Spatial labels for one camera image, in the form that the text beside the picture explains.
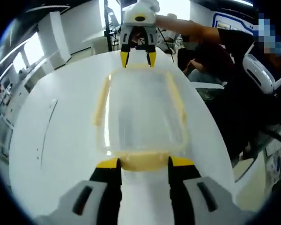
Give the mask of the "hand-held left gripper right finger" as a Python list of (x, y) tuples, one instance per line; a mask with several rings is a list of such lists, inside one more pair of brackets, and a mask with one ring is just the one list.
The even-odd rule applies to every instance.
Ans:
[(231, 193), (210, 177), (202, 177), (192, 161), (168, 158), (170, 199), (176, 225), (243, 225), (246, 211)]

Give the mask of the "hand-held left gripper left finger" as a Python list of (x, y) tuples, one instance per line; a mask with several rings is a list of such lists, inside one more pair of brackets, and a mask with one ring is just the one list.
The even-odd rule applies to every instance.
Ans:
[(59, 199), (57, 209), (35, 218), (36, 225), (116, 225), (121, 192), (121, 161), (100, 162), (89, 180), (82, 180)]

